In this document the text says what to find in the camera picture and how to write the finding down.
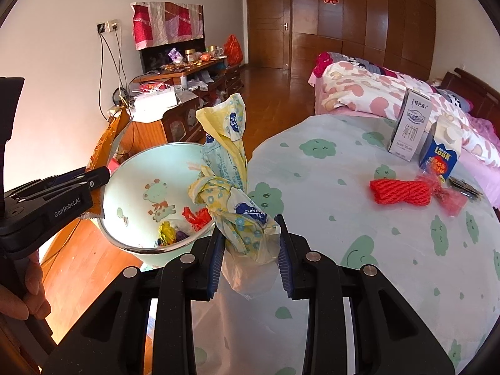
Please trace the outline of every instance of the door frame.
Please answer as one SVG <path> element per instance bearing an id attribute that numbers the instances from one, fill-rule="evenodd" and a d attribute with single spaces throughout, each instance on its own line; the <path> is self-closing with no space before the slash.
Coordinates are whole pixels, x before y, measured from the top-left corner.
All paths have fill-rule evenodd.
<path id="1" fill-rule="evenodd" d="M 250 63 L 250 53 L 249 53 L 249 47 L 248 47 L 248 40 L 249 40 L 249 29 L 248 29 L 248 6 L 247 6 L 247 0 L 243 0 L 243 10 L 244 10 L 244 15 L 243 15 L 243 33 L 245 36 L 245 41 L 244 41 L 244 54 L 246 57 L 246 64 Z M 291 75 L 291 70 L 292 70 L 292 40 L 293 40 L 293 0 L 290 0 L 290 9 L 289 9 L 289 17 L 290 17 L 290 22 L 288 25 L 288 30 L 289 30 L 289 41 L 288 41 L 288 69 L 283 69 L 288 72 L 288 76 Z"/>

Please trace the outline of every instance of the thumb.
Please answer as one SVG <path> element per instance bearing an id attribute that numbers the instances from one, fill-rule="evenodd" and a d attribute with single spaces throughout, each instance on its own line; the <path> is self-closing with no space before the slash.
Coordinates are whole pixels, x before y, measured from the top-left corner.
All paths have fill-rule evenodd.
<path id="1" fill-rule="evenodd" d="M 29 316 L 28 307 L 15 294 L 0 285 L 0 313 L 17 320 L 26 320 Z"/>

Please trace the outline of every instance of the wooden door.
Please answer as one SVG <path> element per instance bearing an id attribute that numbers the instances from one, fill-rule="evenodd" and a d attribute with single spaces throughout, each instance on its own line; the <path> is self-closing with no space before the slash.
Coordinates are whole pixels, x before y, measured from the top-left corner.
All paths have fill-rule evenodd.
<path id="1" fill-rule="evenodd" d="M 247 0 L 250 66 L 289 68 L 290 0 Z"/>

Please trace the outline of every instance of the red rope bundle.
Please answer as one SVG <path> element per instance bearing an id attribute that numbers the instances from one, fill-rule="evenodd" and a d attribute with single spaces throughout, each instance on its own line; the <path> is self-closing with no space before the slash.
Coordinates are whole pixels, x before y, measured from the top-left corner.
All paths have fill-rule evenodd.
<path id="1" fill-rule="evenodd" d="M 370 182 L 378 204 L 395 204 L 401 201 L 415 206 L 427 206 L 431 203 L 431 190 L 428 183 L 414 180 L 379 179 Z"/>

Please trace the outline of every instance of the human hand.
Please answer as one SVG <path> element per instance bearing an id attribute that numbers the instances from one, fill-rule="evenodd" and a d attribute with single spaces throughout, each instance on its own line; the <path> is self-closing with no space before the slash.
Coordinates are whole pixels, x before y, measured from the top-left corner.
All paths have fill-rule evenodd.
<path id="1" fill-rule="evenodd" d="M 51 313 L 51 305 L 45 299 L 43 289 L 43 272 L 40 267 L 38 251 L 29 257 L 29 263 L 24 276 L 24 284 L 28 292 L 23 300 L 0 285 L 0 313 L 18 320 L 26 320 L 30 314 L 41 320 Z"/>

